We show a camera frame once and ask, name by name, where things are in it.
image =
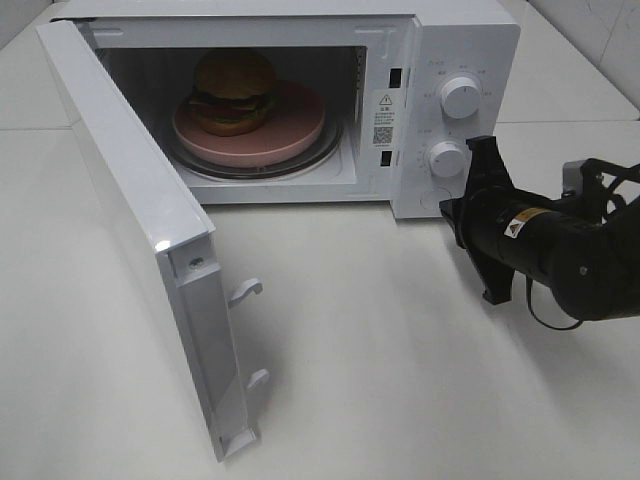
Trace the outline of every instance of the microwave door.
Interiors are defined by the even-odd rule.
[[[213,246],[214,227],[129,106],[75,24],[38,27],[104,212],[160,334],[177,330],[218,460],[255,439],[238,374],[229,300]],[[175,325],[162,323],[171,312]]]

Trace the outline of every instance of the control knob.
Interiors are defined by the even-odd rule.
[[[455,142],[440,142],[428,153],[431,172],[441,178],[454,177],[464,170],[467,156]]]
[[[470,76],[450,79],[440,90],[442,110],[451,118],[466,118],[480,106],[480,84]]]

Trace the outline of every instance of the hamburger bun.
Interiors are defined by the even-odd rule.
[[[195,87],[204,93],[230,100],[262,95],[276,82],[269,61],[248,48],[217,48],[200,59]]]
[[[205,132],[212,133],[219,137],[231,137],[233,135],[248,133],[261,126],[267,119],[267,111],[267,109],[264,109],[261,112],[257,112],[255,116],[243,118],[233,123],[221,122],[214,118],[199,115],[198,112],[194,110],[190,110],[189,113],[191,118],[193,118]]]

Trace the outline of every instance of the microwave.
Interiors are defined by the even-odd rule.
[[[256,439],[201,204],[388,201],[439,216],[461,196],[467,138],[495,126],[519,36],[496,0],[70,0],[38,35],[106,226],[151,309],[173,315],[218,460]],[[250,48],[323,100],[314,141],[269,166],[185,148],[176,111],[206,53]],[[242,135],[234,141],[242,144]]]

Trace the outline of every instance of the sticker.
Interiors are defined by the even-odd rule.
[[[509,225],[507,225],[507,228],[504,231],[504,234],[510,238],[518,238],[518,235],[520,234],[522,227],[524,227],[524,225],[529,220],[531,220],[533,217],[540,215],[541,213],[550,212],[550,211],[551,210],[547,210],[546,208],[538,208],[538,207],[527,208],[526,210],[523,210],[522,212],[520,212],[519,214],[517,214],[515,217],[511,219],[511,221],[509,222]]]
[[[389,150],[398,135],[398,111],[403,107],[398,88],[373,90],[371,95],[371,145]]]

